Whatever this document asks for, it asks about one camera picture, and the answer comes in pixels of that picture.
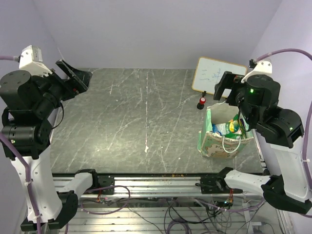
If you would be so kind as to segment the green snack packet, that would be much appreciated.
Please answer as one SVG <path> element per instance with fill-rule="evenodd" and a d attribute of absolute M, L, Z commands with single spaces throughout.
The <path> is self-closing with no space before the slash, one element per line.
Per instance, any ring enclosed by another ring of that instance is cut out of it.
<path fill-rule="evenodd" d="M 226 123 L 226 134 L 245 135 L 246 131 L 242 119 L 236 114 L 229 122 Z"/>

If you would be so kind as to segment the green patterned paper bag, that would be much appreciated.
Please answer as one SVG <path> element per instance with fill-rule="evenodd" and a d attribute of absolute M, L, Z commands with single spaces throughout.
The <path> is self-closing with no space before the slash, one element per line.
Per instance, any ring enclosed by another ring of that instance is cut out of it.
<path fill-rule="evenodd" d="M 236 114 L 242 119 L 245 135 L 226 134 L 226 123 Z M 248 132 L 249 125 L 235 106 L 225 102 L 206 108 L 201 130 L 198 132 L 197 150 L 203 157 L 232 159 L 252 140 L 254 135 Z"/>

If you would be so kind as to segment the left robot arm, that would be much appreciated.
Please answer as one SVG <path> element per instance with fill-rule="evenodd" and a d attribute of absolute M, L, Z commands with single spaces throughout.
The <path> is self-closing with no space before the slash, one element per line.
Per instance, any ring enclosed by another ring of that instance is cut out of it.
<path fill-rule="evenodd" d="M 43 75 L 16 70 L 0 81 L 0 96 L 6 104 L 0 140 L 25 192 L 28 214 L 20 226 L 24 232 L 40 233 L 45 224 L 51 230 L 67 229 L 79 198 L 85 191 L 93 194 L 99 189 L 94 169 L 79 170 L 64 188 L 55 188 L 49 155 L 53 126 L 48 118 L 64 101 L 86 92 L 92 78 L 91 72 L 63 60 L 57 66 L 66 79 L 54 70 Z"/>

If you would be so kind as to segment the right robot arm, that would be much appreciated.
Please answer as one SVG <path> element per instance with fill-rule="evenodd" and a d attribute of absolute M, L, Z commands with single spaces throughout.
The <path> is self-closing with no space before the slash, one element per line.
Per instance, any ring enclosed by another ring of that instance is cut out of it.
<path fill-rule="evenodd" d="M 276 209 L 306 215 L 312 208 L 312 191 L 301 150 L 304 128 L 295 111 L 278 106 L 280 84 L 264 74 L 243 81 L 242 75 L 225 72 L 214 89 L 215 100 L 225 89 L 231 91 L 226 103 L 238 107 L 248 126 L 270 144 L 281 171 L 259 176 L 226 167 L 217 175 L 216 189 L 242 189 L 262 196 Z"/>

